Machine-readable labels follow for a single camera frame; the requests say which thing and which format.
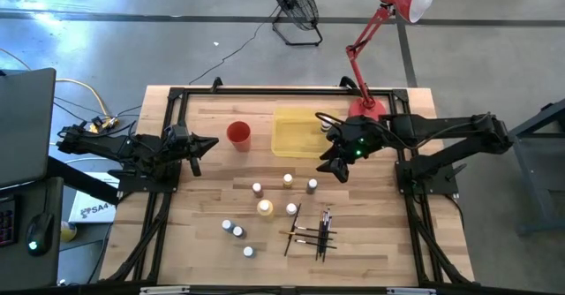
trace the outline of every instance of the keyboard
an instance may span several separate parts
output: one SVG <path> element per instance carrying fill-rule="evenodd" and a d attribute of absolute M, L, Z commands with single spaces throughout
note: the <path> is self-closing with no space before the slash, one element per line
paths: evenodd
<path fill-rule="evenodd" d="M 17 241 L 16 197 L 0 197 L 0 247 L 9 246 Z"/>

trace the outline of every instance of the computer mouse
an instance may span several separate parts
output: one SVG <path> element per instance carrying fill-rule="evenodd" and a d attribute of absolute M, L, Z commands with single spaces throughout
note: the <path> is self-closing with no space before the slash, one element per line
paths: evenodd
<path fill-rule="evenodd" d="M 44 255 L 51 248 L 53 239 L 53 215 L 41 213 L 34 216 L 27 226 L 27 251 L 32 256 Z"/>

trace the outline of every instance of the red cup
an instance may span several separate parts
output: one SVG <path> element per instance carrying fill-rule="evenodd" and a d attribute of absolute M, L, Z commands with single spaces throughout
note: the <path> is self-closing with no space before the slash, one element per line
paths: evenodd
<path fill-rule="evenodd" d="M 233 122 L 228 126 L 228 140 L 233 147 L 240 152 L 248 152 L 251 149 L 251 128 L 244 122 Z"/>

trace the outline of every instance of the red desk lamp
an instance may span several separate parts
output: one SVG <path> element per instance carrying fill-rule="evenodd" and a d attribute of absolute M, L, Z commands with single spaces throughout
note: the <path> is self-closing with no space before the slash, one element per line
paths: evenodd
<path fill-rule="evenodd" d="M 424 12 L 432 4 L 432 0 L 381 0 L 379 10 L 369 21 L 369 24 L 363 30 L 355 44 L 348 46 L 345 51 L 350 59 L 351 67 L 355 73 L 355 78 L 362 97 L 358 98 L 350 106 L 349 116 L 365 115 L 375 120 L 379 119 L 379 115 L 386 114 L 384 106 L 371 96 L 369 89 L 361 76 L 361 71 L 357 64 L 357 57 L 365 47 L 365 45 L 373 38 L 374 33 L 379 29 L 390 16 L 395 14 L 395 10 L 407 21 L 417 22 Z"/>

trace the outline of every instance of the yellow tray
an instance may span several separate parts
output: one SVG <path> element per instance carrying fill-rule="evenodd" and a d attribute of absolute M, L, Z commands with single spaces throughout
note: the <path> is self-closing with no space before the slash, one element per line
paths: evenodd
<path fill-rule="evenodd" d="M 277 108 L 273 122 L 271 150 L 279 157 L 319 158 L 331 147 L 321 131 L 321 121 L 314 116 L 322 111 L 337 116 L 333 110 Z"/>

